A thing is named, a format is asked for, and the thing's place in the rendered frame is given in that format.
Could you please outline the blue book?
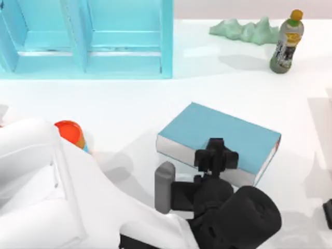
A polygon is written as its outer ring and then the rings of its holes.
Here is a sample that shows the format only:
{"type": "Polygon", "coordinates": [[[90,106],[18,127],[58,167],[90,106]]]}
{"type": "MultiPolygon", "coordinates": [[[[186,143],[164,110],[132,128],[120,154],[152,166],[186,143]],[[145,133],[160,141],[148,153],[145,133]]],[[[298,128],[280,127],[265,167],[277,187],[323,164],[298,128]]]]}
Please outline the blue book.
{"type": "Polygon", "coordinates": [[[220,177],[241,187],[257,185],[278,149],[281,134],[192,102],[158,133],[156,150],[197,168],[196,151],[215,138],[223,138],[225,146],[239,155],[237,168],[226,169],[220,177]]]}

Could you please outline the pale grey rounded box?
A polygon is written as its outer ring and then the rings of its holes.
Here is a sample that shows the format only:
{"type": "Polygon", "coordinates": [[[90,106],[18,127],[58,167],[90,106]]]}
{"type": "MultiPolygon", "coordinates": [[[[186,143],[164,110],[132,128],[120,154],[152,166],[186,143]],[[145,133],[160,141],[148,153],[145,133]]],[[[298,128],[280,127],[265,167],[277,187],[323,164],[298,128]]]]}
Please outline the pale grey rounded box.
{"type": "Polygon", "coordinates": [[[155,170],[154,207],[167,214],[171,210],[171,184],[175,181],[175,166],[169,161],[163,162],[155,170]]]}

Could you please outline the mint green mountain-shaped ornament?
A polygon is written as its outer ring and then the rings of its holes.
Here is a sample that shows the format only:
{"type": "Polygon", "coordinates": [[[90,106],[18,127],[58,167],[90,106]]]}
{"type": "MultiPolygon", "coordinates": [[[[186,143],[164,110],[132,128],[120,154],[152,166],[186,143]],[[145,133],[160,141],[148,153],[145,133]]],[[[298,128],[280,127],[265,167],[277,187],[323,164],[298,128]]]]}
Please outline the mint green mountain-shaped ornament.
{"type": "Polygon", "coordinates": [[[227,19],[210,27],[209,34],[256,45],[277,44],[279,27],[271,26],[268,17],[244,25],[237,19],[227,19]]]}

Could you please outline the grey bottle with orange cap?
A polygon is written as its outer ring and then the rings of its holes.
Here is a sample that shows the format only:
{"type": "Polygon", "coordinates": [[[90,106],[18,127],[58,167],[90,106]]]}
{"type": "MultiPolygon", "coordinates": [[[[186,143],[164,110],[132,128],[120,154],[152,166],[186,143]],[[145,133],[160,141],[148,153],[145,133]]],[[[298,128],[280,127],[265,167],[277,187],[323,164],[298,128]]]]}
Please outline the grey bottle with orange cap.
{"type": "Polygon", "coordinates": [[[304,33],[303,12],[295,9],[279,30],[276,49],[270,59],[270,69],[277,74],[284,74],[292,66],[293,55],[304,33]]]}

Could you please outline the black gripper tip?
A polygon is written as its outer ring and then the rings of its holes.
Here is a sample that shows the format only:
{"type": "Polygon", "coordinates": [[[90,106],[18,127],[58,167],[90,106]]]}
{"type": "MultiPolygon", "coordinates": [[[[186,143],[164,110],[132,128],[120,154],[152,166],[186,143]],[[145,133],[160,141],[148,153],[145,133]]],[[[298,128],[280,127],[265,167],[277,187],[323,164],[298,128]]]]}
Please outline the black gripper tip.
{"type": "Polygon", "coordinates": [[[323,203],[322,207],[325,214],[327,226],[330,230],[332,230],[332,199],[329,199],[328,201],[323,203]]]}

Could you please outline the light blue rack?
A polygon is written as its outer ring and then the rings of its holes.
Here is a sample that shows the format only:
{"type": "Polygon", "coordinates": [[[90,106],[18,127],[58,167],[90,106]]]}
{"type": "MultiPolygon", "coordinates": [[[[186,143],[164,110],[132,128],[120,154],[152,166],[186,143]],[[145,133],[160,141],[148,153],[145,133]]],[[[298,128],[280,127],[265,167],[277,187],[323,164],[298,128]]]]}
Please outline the light blue rack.
{"type": "Polygon", "coordinates": [[[0,0],[0,79],[173,74],[174,0],[0,0]]]}

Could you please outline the orange-topped colourful bottle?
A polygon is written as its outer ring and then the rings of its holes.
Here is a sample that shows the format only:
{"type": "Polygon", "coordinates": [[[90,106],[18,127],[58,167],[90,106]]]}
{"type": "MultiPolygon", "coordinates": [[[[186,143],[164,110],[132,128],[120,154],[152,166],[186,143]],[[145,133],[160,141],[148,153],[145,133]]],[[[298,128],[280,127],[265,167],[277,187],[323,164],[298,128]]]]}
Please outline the orange-topped colourful bottle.
{"type": "Polygon", "coordinates": [[[61,120],[54,123],[54,125],[58,128],[62,138],[89,153],[84,133],[78,123],[71,120],[61,120]]]}

